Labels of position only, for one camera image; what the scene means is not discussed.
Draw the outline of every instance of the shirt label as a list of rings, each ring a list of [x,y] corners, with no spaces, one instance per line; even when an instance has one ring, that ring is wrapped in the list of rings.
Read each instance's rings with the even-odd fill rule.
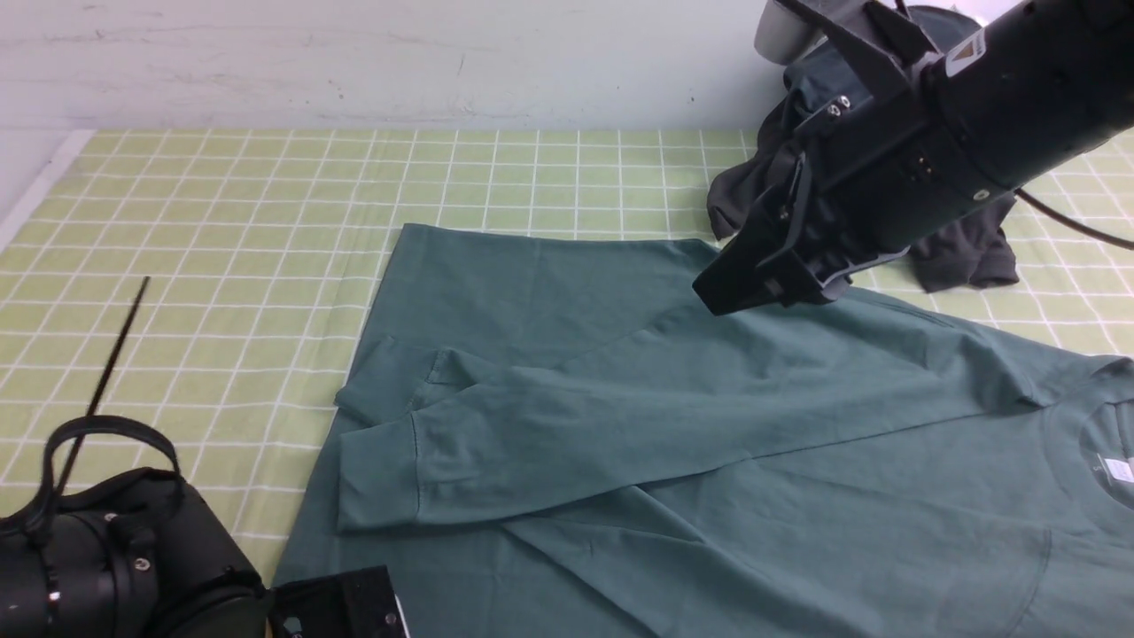
[[[1134,483],[1134,470],[1131,469],[1129,461],[1117,461],[1115,459],[1103,459],[1110,477],[1123,483]]]
[[[956,49],[949,51],[945,59],[945,75],[949,77],[957,75],[983,58],[987,51],[988,41],[984,40],[984,29],[982,28],[957,44]]]

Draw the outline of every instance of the teal t-shirt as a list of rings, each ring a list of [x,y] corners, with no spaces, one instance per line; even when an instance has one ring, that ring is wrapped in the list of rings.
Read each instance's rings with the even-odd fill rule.
[[[386,564],[416,638],[1129,635],[1128,360],[714,317],[713,254],[407,226],[277,582]]]

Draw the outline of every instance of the warning label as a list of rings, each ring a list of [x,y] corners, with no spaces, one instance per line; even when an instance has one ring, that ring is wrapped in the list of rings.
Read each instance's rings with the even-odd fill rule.
[[[988,44],[984,40],[984,29],[978,31],[968,40],[957,44],[956,49],[949,51],[945,59],[945,75],[953,77],[966,68],[973,66],[976,60],[984,57]]]

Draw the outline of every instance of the white wall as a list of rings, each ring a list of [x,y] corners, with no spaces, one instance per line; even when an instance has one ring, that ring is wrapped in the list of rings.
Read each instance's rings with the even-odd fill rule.
[[[6,127],[739,127],[782,94],[764,0],[2,3]]]

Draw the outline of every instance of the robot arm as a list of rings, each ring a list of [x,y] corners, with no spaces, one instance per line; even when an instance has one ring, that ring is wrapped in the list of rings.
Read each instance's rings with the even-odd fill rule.
[[[697,278],[716,314],[827,303],[849,274],[1134,127],[1134,0],[1026,0],[950,51],[874,0],[769,0],[777,63],[822,33],[869,96],[793,131],[795,170]]]

